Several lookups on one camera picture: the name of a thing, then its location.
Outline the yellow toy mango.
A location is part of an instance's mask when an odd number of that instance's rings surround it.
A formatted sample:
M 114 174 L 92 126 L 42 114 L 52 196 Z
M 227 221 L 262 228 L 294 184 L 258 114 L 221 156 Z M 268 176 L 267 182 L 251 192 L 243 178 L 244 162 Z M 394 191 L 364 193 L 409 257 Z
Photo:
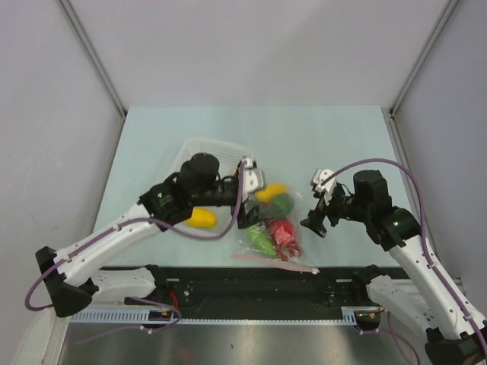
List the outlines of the yellow toy mango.
M 270 202 L 277 195 L 288 193 L 286 185 L 281 183 L 271 183 L 265 189 L 259 190 L 255 193 L 256 200 L 262 203 Z

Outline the clear zip top bag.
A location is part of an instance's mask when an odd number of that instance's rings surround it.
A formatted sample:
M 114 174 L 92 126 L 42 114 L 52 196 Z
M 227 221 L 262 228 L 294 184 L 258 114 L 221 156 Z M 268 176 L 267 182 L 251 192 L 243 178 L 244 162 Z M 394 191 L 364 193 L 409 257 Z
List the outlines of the clear zip top bag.
M 259 214 L 256 222 L 240 233 L 233 260 L 255 262 L 286 271 L 317 275 L 320 270 L 307 257 L 301 241 L 301 196 L 290 186 L 274 182 L 250 200 Z

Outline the red toy apple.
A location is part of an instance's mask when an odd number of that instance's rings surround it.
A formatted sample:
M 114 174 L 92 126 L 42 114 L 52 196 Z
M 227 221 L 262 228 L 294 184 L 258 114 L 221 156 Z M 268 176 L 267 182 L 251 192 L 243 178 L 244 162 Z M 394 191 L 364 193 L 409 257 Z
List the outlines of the red toy apple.
M 273 221 L 269 225 L 270 232 L 273 236 L 290 236 L 295 237 L 296 229 L 289 220 Z

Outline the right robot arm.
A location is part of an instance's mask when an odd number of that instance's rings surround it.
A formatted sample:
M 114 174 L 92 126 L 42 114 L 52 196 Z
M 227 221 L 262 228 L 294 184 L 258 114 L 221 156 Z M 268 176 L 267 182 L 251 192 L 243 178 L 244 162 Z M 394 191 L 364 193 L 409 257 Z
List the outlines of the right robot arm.
M 425 343 L 433 364 L 478 364 L 486 359 L 486 317 L 466 298 L 422 237 L 420 223 L 393 205 L 387 181 L 378 170 L 353 176 L 355 191 L 346 194 L 333 171 L 318 169 L 310 181 L 317 206 L 301 225 L 325 236 L 323 220 L 359 222 L 371 240 L 408 275 L 418 296 L 397 287 L 377 266 L 355 273 L 352 299 L 387 309 Z

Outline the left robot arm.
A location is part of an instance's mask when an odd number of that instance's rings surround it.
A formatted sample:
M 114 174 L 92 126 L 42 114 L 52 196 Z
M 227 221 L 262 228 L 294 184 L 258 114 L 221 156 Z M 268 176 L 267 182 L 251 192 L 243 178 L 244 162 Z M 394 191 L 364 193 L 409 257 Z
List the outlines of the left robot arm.
M 41 276 L 35 284 L 45 285 L 55 314 L 73 316 L 92 303 L 161 303 L 167 298 L 168 286 L 157 266 L 115 271 L 102 267 L 136 243 L 168 230 L 210 242 L 223 238 L 233 226 L 244 229 L 256 223 L 256 209 L 247 208 L 247 202 L 266 187 L 263 171 L 250 157 L 243 157 L 230 176 L 221 176 L 219 168 L 217 157 L 195 154 L 101 231 L 64 249 L 39 249 L 35 257 Z M 200 207 L 228 207 L 231 220 L 217 234 L 181 230 L 178 225 Z

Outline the red toy lobster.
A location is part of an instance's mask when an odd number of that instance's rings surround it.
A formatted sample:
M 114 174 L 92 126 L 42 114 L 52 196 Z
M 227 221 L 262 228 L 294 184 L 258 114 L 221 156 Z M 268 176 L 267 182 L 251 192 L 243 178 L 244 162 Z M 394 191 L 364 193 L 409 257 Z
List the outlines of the red toy lobster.
M 275 248 L 277 258 L 283 262 L 299 259 L 303 254 L 302 248 L 297 244 L 296 241 L 284 242 L 272 238 L 272 243 Z

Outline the light green toy cucumber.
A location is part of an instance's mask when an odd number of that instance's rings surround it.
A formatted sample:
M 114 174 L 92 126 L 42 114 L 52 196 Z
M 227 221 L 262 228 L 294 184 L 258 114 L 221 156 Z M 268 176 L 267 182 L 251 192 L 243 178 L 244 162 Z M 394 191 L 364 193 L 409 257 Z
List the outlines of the light green toy cucumber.
M 249 227 L 247 230 L 247 238 L 263 255 L 269 258 L 277 257 L 272 241 L 267 237 L 260 225 L 257 224 Z

